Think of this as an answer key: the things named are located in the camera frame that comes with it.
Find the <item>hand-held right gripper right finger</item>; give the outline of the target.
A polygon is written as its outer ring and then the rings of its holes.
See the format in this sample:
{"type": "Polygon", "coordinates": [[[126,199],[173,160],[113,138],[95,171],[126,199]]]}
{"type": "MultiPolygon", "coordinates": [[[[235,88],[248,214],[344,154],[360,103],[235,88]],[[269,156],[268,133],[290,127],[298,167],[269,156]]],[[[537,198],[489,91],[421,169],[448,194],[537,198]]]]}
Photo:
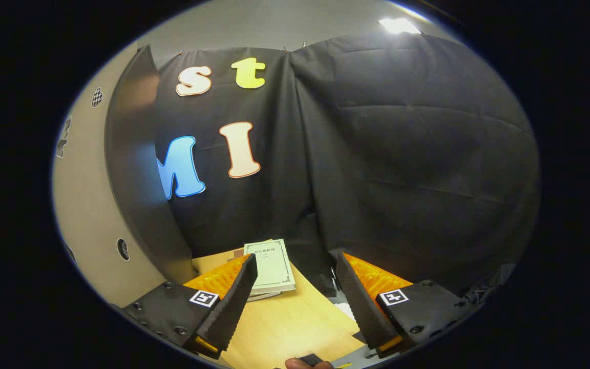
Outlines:
{"type": "Polygon", "coordinates": [[[473,304],[433,280],[410,283],[341,251],[335,275],[367,347],[380,359],[427,345],[473,315],[473,304]]]}

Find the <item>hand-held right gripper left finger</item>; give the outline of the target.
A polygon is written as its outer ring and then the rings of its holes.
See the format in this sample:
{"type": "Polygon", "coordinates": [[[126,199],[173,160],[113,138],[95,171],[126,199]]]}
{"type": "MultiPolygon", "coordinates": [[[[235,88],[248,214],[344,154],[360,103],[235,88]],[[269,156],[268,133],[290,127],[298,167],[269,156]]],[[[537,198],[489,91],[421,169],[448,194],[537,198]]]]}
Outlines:
{"type": "Polygon", "coordinates": [[[121,315],[171,345],[219,359],[257,276],[255,255],[244,255],[185,285],[163,282],[121,308],[121,315]]]}

